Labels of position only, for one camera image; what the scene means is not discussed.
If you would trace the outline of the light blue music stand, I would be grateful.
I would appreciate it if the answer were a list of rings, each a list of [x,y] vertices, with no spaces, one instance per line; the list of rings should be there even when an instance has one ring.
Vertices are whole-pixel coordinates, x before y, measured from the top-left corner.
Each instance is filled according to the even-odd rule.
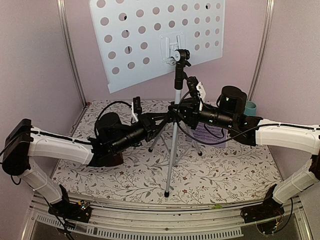
[[[92,0],[111,93],[222,57],[223,0]]]

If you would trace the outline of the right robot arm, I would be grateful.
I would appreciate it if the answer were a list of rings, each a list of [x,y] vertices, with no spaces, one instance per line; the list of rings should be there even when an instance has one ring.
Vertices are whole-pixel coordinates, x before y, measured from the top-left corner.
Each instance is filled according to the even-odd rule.
[[[317,125],[281,123],[244,114],[247,94],[235,86],[224,86],[218,106],[205,104],[198,90],[191,97],[172,103],[169,110],[177,121],[195,129],[198,123],[228,130],[230,139],[248,146],[278,146],[311,154],[311,158],[286,180],[272,186],[259,206],[262,218],[269,218],[289,198],[320,181],[320,128]]]

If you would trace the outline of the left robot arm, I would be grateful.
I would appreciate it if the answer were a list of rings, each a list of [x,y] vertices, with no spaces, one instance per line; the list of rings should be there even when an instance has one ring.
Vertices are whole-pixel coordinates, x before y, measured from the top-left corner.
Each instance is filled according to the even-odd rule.
[[[2,169],[25,181],[63,217],[70,217],[75,210],[66,190],[53,182],[33,157],[69,160],[95,168],[118,166],[124,162],[124,150],[151,141],[171,120],[169,113],[143,113],[137,122],[126,125],[117,113],[108,112],[95,124],[97,137],[82,139],[43,131],[25,118],[5,140]]]

